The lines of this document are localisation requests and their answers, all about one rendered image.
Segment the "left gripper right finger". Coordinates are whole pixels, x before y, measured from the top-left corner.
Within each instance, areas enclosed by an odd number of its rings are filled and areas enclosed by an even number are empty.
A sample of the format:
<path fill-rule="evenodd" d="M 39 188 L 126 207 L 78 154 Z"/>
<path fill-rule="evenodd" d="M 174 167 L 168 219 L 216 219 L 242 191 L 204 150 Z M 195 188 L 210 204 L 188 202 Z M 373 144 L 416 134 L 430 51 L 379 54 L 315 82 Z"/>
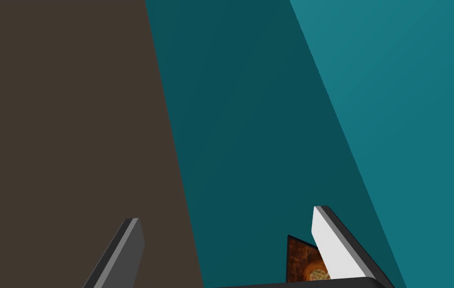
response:
<path fill-rule="evenodd" d="M 382 288 L 395 288 L 330 207 L 314 207 L 311 234 L 331 279 L 364 277 L 374 279 Z"/>

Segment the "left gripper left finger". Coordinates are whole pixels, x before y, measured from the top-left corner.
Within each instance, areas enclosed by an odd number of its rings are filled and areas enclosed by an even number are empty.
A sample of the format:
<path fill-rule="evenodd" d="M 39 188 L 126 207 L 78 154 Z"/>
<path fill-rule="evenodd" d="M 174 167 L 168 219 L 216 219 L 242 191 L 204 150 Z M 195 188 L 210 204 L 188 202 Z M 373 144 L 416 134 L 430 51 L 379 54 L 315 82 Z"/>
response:
<path fill-rule="evenodd" d="M 127 218 L 82 288 L 134 288 L 145 247 L 138 218 Z"/>

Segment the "brown framed picture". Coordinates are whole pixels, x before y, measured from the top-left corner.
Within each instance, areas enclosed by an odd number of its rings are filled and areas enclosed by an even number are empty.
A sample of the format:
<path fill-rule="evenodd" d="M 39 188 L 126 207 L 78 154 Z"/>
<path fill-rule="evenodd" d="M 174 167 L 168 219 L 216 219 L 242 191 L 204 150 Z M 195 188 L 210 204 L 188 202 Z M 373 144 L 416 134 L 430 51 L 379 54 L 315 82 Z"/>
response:
<path fill-rule="evenodd" d="M 331 276 L 319 249 L 306 241 L 287 236 L 287 283 L 329 280 Z"/>

